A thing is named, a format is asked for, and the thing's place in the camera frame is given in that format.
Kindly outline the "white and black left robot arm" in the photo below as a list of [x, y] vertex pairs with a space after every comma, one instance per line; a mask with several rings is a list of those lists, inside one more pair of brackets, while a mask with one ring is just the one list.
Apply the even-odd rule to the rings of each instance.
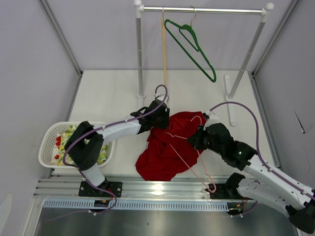
[[97, 197], [106, 193], [106, 178], [101, 173], [97, 160], [103, 145], [117, 139], [138, 135], [156, 127], [166, 129], [169, 125], [167, 102], [156, 98], [148, 107], [131, 113], [126, 119], [95, 128], [88, 121], [80, 123], [64, 146], [63, 163], [66, 156], [74, 162], [83, 178], [90, 183], [89, 190]]

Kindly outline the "red skirt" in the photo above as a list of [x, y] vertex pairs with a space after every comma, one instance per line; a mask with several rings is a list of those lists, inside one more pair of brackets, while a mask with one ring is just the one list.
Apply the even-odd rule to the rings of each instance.
[[140, 176], [146, 181], [170, 181], [194, 166], [203, 151], [194, 149], [187, 138], [205, 123], [202, 112], [179, 112], [169, 118], [167, 129], [152, 128], [148, 146], [135, 164]]

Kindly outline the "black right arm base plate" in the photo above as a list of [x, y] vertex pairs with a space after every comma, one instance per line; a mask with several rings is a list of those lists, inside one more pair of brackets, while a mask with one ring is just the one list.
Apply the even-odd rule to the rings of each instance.
[[211, 199], [232, 199], [234, 197], [233, 190], [226, 184], [209, 184], [205, 189], [210, 194]]

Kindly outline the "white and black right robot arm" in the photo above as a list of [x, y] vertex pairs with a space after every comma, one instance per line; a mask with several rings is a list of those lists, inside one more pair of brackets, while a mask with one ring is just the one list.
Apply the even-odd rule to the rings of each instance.
[[256, 178], [250, 180], [232, 174], [225, 183], [228, 197], [241, 195], [261, 202], [282, 213], [299, 230], [307, 234], [315, 232], [315, 190], [268, 164], [246, 143], [233, 139], [222, 123], [200, 125], [188, 143], [196, 150], [213, 151], [227, 165]]

